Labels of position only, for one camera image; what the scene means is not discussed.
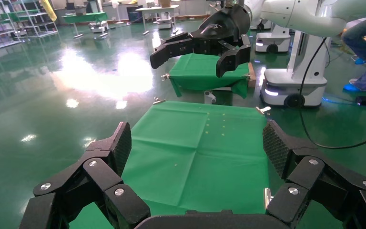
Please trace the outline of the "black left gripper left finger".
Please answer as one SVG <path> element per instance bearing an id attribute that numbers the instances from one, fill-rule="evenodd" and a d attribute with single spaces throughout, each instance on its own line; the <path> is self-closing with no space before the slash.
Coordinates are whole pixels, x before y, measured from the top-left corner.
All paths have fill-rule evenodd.
<path id="1" fill-rule="evenodd" d="M 149 206 L 124 183 L 132 148 L 129 123 L 88 145 L 72 165 L 38 184 L 20 222 L 22 229 L 67 229 L 94 203 L 115 229 L 133 229 L 150 217 Z"/>

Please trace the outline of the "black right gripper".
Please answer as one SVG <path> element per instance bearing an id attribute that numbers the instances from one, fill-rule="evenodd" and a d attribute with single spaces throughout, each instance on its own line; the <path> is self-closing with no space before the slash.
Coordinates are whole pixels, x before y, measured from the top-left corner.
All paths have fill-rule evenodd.
<path id="1" fill-rule="evenodd" d="M 150 55 L 151 67 L 157 69 L 172 57 L 190 53 L 219 55 L 216 76 L 221 78 L 250 61 L 251 43 L 246 34 L 250 24 L 249 9 L 237 4 L 225 7 L 204 20 L 197 30 L 163 40 Z"/>

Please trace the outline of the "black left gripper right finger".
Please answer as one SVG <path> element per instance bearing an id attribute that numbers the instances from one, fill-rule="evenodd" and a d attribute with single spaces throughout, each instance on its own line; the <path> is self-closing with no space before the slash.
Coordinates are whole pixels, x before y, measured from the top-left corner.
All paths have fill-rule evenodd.
<path id="1" fill-rule="evenodd" d="M 310 202 L 324 206 L 345 229 L 366 229 L 366 176 L 329 158 L 274 121 L 263 128 L 263 149 L 284 184 L 266 213 L 294 229 Z"/>

